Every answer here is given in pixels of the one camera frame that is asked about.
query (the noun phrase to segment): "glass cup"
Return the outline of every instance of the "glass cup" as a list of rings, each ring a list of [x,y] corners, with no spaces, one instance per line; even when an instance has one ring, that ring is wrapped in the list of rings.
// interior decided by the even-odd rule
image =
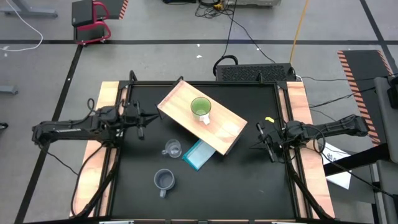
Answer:
[[[171,158],[178,158],[181,156],[181,144],[175,139],[171,139],[166,143],[165,149],[162,151],[163,155],[168,154]]]
[[[204,122],[205,125],[210,124],[210,100],[204,97],[195,98],[192,100],[191,110],[197,120]]]

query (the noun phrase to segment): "red stool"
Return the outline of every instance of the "red stool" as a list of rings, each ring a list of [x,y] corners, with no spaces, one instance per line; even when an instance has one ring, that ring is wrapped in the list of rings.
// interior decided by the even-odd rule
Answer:
[[[104,17],[97,17],[95,6],[101,6]],[[77,44],[104,42],[111,37],[111,30],[104,20],[109,19],[109,11],[102,2],[81,0],[72,3],[72,26],[75,28],[74,40]]]

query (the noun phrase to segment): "green cup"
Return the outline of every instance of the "green cup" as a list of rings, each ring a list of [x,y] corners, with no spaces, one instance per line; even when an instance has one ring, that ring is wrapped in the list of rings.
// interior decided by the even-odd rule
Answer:
[[[210,124],[210,110],[211,110],[211,103],[210,100],[204,97],[198,97],[192,100],[191,103],[191,110],[193,116],[199,120],[204,122],[205,125]]]

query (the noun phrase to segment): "wooden tray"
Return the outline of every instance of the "wooden tray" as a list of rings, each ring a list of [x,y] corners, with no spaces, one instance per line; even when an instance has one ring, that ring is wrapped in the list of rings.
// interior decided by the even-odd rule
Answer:
[[[211,102],[209,125],[197,121],[191,111],[192,100],[200,96]],[[222,155],[229,152],[248,123],[183,80],[157,107]]]

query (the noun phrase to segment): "wooden table edge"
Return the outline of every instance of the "wooden table edge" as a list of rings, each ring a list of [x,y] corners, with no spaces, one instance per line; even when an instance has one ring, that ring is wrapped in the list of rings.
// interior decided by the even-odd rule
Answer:
[[[103,82],[99,91],[99,97],[97,101],[97,108],[102,106],[114,105],[116,96],[118,94],[119,82]],[[287,82],[288,93],[290,98],[290,105],[292,108],[292,114],[295,120],[303,121],[304,123],[312,124],[312,117],[310,108],[308,106],[307,95],[305,93],[304,85],[302,82]],[[279,90],[280,102],[282,105],[282,112],[284,119],[287,120],[287,110],[285,106],[283,91]],[[122,98],[126,97],[126,92],[122,92]],[[100,143],[96,141],[88,141],[85,149],[85,155],[83,161],[98,147]],[[312,149],[312,142],[307,145],[308,148]],[[328,185],[326,182],[325,172],[323,171],[322,159],[318,153],[310,149],[301,149],[300,154],[302,158],[302,164],[304,168],[305,180],[309,191],[313,194],[317,202],[323,207],[327,214],[335,216],[333,206],[331,204],[330,194]],[[92,195],[97,190],[100,177],[102,173],[103,163],[105,158],[105,149],[101,149],[100,152],[95,155],[91,161],[87,162],[86,167],[81,173],[81,177],[78,184],[78,190],[76,191],[74,200],[74,209],[78,213],[81,211],[87,202],[90,200]],[[108,170],[112,166],[112,161],[109,163]],[[294,167],[297,168],[297,164],[294,160]],[[305,204],[303,195],[300,189],[296,186],[298,207],[300,209],[300,216],[306,217]],[[109,186],[103,194],[101,208],[99,215],[106,215],[106,209],[108,206],[109,199]]]

